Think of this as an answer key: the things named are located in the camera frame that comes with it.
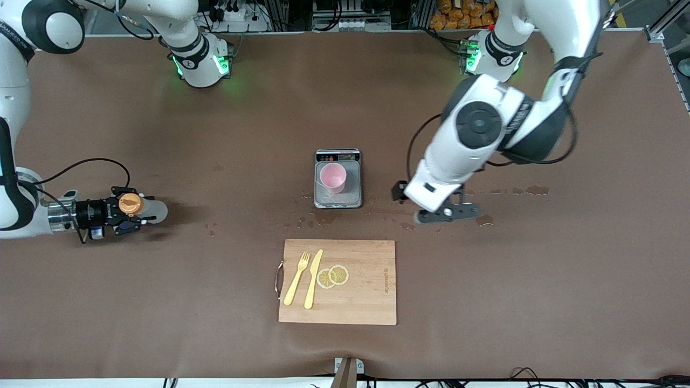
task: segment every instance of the brown tabletop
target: brown tabletop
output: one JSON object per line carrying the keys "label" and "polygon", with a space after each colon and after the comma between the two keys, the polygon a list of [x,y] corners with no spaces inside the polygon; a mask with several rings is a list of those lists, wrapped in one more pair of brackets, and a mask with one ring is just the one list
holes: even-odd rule
{"label": "brown tabletop", "polygon": [[[527,50],[511,82],[539,97],[549,47],[534,36]],[[300,376],[336,356],[382,378],[690,374],[688,114],[661,45],[608,32],[600,50],[570,159],[476,174],[470,199],[493,225],[416,228],[388,190],[461,79],[426,35],[248,37],[233,78],[204,90],[155,42],[37,55],[18,165],[47,177],[118,159],[170,217],[85,246],[73,233],[0,242],[0,377]],[[362,150],[361,209],[313,208],[325,147]],[[48,189],[102,197],[123,175],[94,163]],[[278,323],[288,237],[395,240],[397,326]]]}

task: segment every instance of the knife handle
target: knife handle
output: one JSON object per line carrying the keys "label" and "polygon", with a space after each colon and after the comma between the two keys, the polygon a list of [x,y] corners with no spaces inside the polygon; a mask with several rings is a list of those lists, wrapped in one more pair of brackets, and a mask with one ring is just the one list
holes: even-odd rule
{"label": "knife handle", "polygon": [[302,271],[297,271],[295,274],[295,278],[293,279],[293,282],[290,283],[290,288],[288,289],[288,293],[285,294],[285,300],[283,300],[283,304],[286,306],[290,306],[293,303],[293,300],[295,299],[295,292],[297,292],[297,285],[299,284],[299,276],[302,274]]}
{"label": "knife handle", "polygon": [[304,300],[304,308],[309,310],[314,306],[314,288],[316,286],[316,275],[311,276],[309,282],[309,291],[306,292],[306,299]]}

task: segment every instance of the gold knife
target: gold knife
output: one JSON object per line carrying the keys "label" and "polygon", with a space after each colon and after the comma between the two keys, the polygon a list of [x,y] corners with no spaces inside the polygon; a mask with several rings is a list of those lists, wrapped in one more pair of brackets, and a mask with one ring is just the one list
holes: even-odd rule
{"label": "gold knife", "polygon": [[323,254],[324,250],[319,249],[319,251],[316,252],[316,256],[314,256],[314,261],[311,262],[311,268],[309,268],[309,272],[311,272],[311,282],[309,282],[309,291],[307,291],[306,299],[304,300],[305,309],[311,309],[311,307],[314,305],[314,288],[316,287],[316,276],[319,273],[319,264],[321,263],[321,255]]}

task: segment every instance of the kitchen scale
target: kitchen scale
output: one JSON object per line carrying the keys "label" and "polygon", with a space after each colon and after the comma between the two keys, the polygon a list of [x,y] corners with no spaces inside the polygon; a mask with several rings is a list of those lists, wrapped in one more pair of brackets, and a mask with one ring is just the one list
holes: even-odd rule
{"label": "kitchen scale", "polygon": [[[362,205],[362,155],[356,148],[330,148],[316,151],[314,158],[314,206],[317,208],[358,208]],[[347,179],[340,193],[331,193],[320,182],[319,174],[329,163],[345,168]]]}

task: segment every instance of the lemon slice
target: lemon slice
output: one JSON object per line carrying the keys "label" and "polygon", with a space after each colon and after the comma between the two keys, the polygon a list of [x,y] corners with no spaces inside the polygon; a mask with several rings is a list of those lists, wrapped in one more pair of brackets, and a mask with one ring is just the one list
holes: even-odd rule
{"label": "lemon slice", "polygon": [[335,284],[331,282],[331,278],[328,276],[330,272],[331,269],[326,268],[319,271],[319,273],[316,275],[316,283],[319,283],[319,285],[323,289],[330,289],[333,288],[333,286],[335,286]]}
{"label": "lemon slice", "polygon": [[336,286],[342,286],[347,283],[347,279],[350,278],[350,273],[347,271],[347,268],[338,264],[331,267],[330,271],[328,271],[328,277]]}

